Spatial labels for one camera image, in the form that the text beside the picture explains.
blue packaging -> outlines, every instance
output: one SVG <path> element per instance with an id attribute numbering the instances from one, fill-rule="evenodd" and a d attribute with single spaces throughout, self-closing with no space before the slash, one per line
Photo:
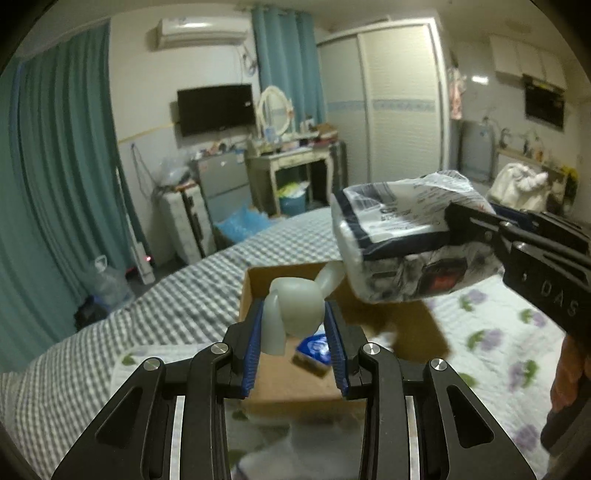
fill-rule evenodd
<path id="1" fill-rule="evenodd" d="M 312 373 L 324 375 L 330 369 L 329 343 L 324 333 L 305 338 L 295 352 L 294 362 Z"/>

gray gingham bedsheet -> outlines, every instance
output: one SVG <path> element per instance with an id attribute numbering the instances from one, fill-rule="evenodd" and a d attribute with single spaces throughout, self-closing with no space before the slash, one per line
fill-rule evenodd
<path id="1" fill-rule="evenodd" d="M 0 419 L 49 478 L 109 399 L 114 362 L 136 345 L 220 341 L 238 314 L 247 268 L 340 258 L 329 209 L 285 220 L 165 278 L 131 306 L 0 375 Z"/>

wardrobe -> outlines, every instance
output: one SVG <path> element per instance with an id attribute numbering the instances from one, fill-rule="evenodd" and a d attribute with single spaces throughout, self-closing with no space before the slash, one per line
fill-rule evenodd
<path id="1" fill-rule="evenodd" d="M 347 144 L 349 184 L 449 168 L 447 67 L 438 21 L 385 21 L 319 43 L 328 121 Z"/>

vanity table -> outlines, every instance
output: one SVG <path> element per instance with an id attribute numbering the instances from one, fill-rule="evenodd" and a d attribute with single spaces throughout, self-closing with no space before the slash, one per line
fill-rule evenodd
<path id="1" fill-rule="evenodd" d="M 311 181 L 311 164 L 318 161 L 324 162 L 326 165 L 326 199 L 330 201 L 334 166 L 328 147 L 303 147 L 273 155 L 247 156 L 246 167 L 255 206 L 261 211 L 266 211 L 269 215 L 281 213 L 277 196 L 276 173 L 286 168 L 305 165 L 308 180 Z M 311 187 L 309 187 L 308 195 L 309 200 L 312 201 Z"/>

faucet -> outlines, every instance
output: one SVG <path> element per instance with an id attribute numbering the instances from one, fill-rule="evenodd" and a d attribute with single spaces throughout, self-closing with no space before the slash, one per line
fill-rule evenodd
<path id="1" fill-rule="evenodd" d="M 505 137 L 511 137 L 511 131 L 508 128 L 501 130 L 501 138 L 499 139 L 499 148 L 507 148 Z"/>

